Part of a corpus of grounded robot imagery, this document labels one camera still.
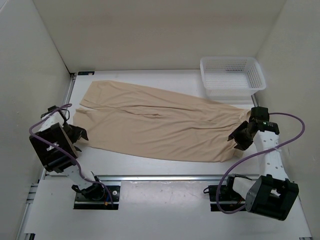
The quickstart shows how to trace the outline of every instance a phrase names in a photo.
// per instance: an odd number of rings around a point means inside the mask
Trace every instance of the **beige cloth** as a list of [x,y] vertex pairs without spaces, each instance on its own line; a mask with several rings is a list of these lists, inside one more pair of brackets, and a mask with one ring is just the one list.
[[229,134],[249,110],[158,88],[93,81],[77,109],[93,148],[163,160],[222,162],[235,154]]

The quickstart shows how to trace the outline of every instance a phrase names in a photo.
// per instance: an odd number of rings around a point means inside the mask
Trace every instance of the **white panel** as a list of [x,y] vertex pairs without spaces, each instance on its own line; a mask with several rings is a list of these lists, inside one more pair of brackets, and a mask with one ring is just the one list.
[[[132,71],[96,71],[94,75],[76,77],[70,103],[70,115],[73,116],[80,101],[87,92],[92,81],[114,80],[164,89],[182,94],[205,98],[205,89],[200,70],[132,70]],[[239,108],[251,109],[253,103],[235,104]],[[239,158],[225,162],[183,162],[168,161],[126,155],[102,149],[76,144],[82,152],[78,161],[96,175],[222,175]],[[254,144],[244,152],[244,156],[256,153]],[[254,157],[235,170],[241,174],[258,174],[258,158]]]
[[13,239],[41,164],[29,127],[60,105],[69,74],[31,0],[0,10],[0,239]]
[[[258,94],[270,112],[287,112],[306,124],[301,139],[284,147],[282,160],[291,180],[299,185],[304,213],[315,239],[320,239],[320,1],[288,0],[258,54],[267,81]],[[279,124],[280,142],[301,129],[286,116],[271,117]]]
[[255,56],[285,0],[34,0],[70,71],[199,69]]
[[297,199],[285,221],[210,211],[203,181],[121,183],[119,210],[74,210],[66,177],[42,180],[26,233],[35,240],[298,240],[310,237]]

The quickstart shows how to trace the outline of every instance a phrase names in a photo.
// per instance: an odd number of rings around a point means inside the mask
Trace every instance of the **basket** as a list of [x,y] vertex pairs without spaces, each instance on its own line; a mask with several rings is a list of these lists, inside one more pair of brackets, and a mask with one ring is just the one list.
[[253,57],[203,57],[200,70],[209,98],[245,98],[266,88],[260,65]]

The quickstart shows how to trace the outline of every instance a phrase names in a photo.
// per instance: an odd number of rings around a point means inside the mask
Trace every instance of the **fabric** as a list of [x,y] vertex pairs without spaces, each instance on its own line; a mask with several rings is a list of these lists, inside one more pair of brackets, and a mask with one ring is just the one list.
[[93,148],[175,161],[223,162],[235,154],[229,134],[249,110],[117,81],[93,81],[73,117]]

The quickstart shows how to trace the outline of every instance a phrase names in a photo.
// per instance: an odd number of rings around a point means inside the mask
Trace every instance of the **purple cable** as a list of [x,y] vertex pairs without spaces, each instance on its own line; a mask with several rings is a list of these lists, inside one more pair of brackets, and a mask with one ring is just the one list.
[[275,151],[275,150],[278,149],[278,148],[283,147],[284,145],[287,145],[287,144],[289,144],[289,143],[292,143],[293,141],[295,141],[295,140],[297,140],[298,138],[300,138],[300,137],[302,136],[302,134],[304,134],[304,132],[305,132],[306,125],[305,125],[304,121],[303,121],[301,118],[299,118],[299,117],[297,117],[297,116],[295,116],[295,115],[292,115],[292,114],[290,114],[290,113],[283,113],[283,112],[273,112],[273,113],[270,113],[270,115],[285,115],[285,116],[289,116],[289,117],[292,117],[292,118],[294,118],[294,119],[297,119],[297,120],[302,124],[301,132],[300,132],[297,136],[295,136],[294,138],[292,138],[292,139],[290,139],[290,140],[288,140],[288,141],[285,141],[285,142],[283,142],[283,143],[275,146],[274,148],[270,148],[270,149],[267,149],[267,150],[264,150],[264,151],[260,151],[260,152],[254,153],[254,154],[252,154],[252,155],[250,155],[250,156],[246,156],[246,157],[242,158],[241,160],[237,161],[234,165],[232,165],[232,166],[225,172],[225,174],[222,176],[222,178],[221,178],[221,180],[220,180],[220,182],[219,182],[219,184],[218,184],[218,187],[217,187],[217,189],[216,189],[216,194],[215,194],[216,206],[217,206],[218,209],[219,209],[221,212],[223,212],[224,214],[235,214],[235,213],[241,211],[242,209],[244,209],[244,208],[246,207],[245,205],[243,205],[243,206],[241,206],[241,207],[239,207],[239,208],[237,208],[236,210],[233,210],[233,211],[225,211],[225,210],[223,210],[223,209],[221,208],[220,203],[219,203],[220,189],[221,189],[222,183],[224,182],[224,180],[226,179],[226,177],[228,176],[228,174],[229,174],[235,167],[237,167],[238,165],[240,165],[240,164],[243,163],[244,161],[246,161],[246,160],[248,160],[248,159],[251,159],[251,158],[253,158],[253,157],[259,156],[259,155],[261,155],[261,154],[270,153],[270,152],[272,152],[272,151]]
[[104,185],[102,182],[100,181],[91,181],[89,179],[86,179],[86,177],[83,175],[82,173],[82,169],[81,169],[81,166],[79,164],[79,162],[77,161],[77,159],[75,157],[73,157],[70,153],[68,153],[67,151],[63,150],[61,147],[58,147],[56,145],[54,145],[52,142],[49,142],[45,139],[43,139],[42,137],[36,135],[35,133],[32,132],[32,130],[36,127],[36,126],[39,126],[40,124],[44,123],[48,118],[50,118],[55,112],[61,110],[61,109],[64,109],[64,108],[69,108],[71,107],[72,104],[71,103],[68,103],[68,104],[65,104],[63,106],[60,106],[58,108],[56,108],[53,112],[51,112],[46,118],[42,119],[41,121],[39,121],[38,123],[32,125],[30,128],[29,128],[29,133],[31,136],[35,137],[36,139],[40,140],[41,142],[45,143],[45,144],[48,144],[49,146],[57,149],[58,151],[60,151],[61,153],[63,153],[64,155],[66,155],[67,157],[69,157],[71,159],[71,161],[77,165],[78,169],[79,169],[79,175],[81,178],[83,178],[85,181],[89,182],[89,183],[92,183],[92,184],[100,184],[103,189],[106,190],[106,192],[108,193],[109,195],[109,198],[110,198],[110,201],[111,201],[111,205],[112,207],[114,206],[114,201],[112,199],[112,195],[109,191],[109,189],[107,188],[106,185]]

